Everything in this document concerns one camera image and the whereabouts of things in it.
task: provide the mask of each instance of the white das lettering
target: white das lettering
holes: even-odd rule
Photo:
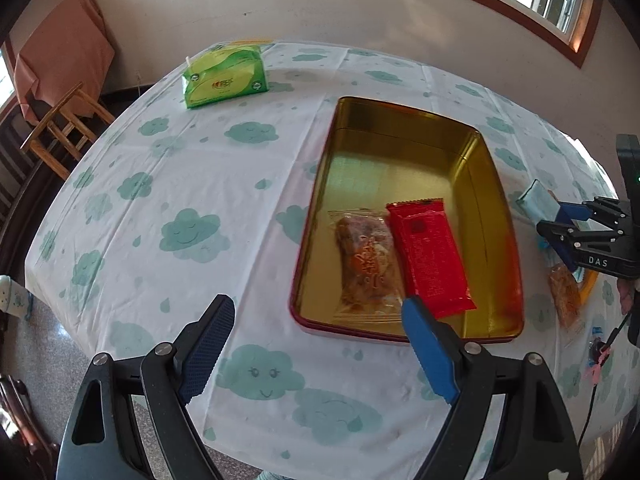
[[[589,256],[589,263],[591,265],[599,265],[601,267],[607,266],[607,261],[604,258],[600,260],[599,258],[594,258],[593,256]]]

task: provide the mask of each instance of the wooden stool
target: wooden stool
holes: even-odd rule
[[[47,114],[38,123],[38,126],[33,129],[29,134],[29,137],[27,137],[21,146],[21,149],[25,153],[29,150],[35,153],[47,166],[55,171],[62,180],[69,178],[69,170],[56,160],[55,157],[51,155],[50,151],[45,148],[38,139],[38,136],[43,132],[43,130],[45,128],[49,130],[56,140],[58,140],[58,142],[60,142],[60,144],[62,144],[69,153],[71,153],[75,160],[80,160],[82,158],[80,150],[87,141],[93,144],[98,139],[96,135],[66,106],[73,97],[78,97],[87,103],[106,124],[111,124],[115,120],[115,117],[105,110],[103,106],[82,90],[82,83],[78,83],[78,85],[67,92],[64,97],[47,112]],[[69,121],[62,130],[60,130],[53,121],[57,114],[62,115],[67,121]],[[74,129],[78,130],[82,134],[82,139],[80,139],[78,145],[74,145],[68,139],[69,133]]]

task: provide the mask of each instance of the speckled floor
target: speckled floor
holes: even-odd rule
[[[50,439],[60,443],[89,359],[60,325],[49,307],[36,302],[31,320],[9,320],[0,370],[27,385],[33,409]],[[140,436],[157,480],[171,480],[145,406],[134,404]],[[225,479],[250,480],[260,470],[222,453],[209,453]]]

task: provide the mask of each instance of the bolt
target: bolt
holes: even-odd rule
[[[465,352],[471,355],[478,355],[482,351],[482,347],[475,341],[465,343]]]
[[[156,346],[155,352],[156,355],[167,355],[173,348],[174,347],[171,346],[171,343],[160,343]]]
[[[535,366],[540,366],[543,362],[545,362],[544,359],[536,353],[529,354],[527,359],[532,365]]]
[[[102,366],[108,360],[109,360],[109,355],[103,352],[101,354],[98,354],[96,357],[94,357],[94,365]]]

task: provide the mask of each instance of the pink cloth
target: pink cloth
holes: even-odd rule
[[[95,2],[63,0],[33,31],[15,63],[15,92],[24,118],[38,123],[27,102],[30,91],[36,99],[54,106],[83,82],[82,89],[97,99],[113,54]],[[77,115],[93,115],[78,98],[69,107]]]

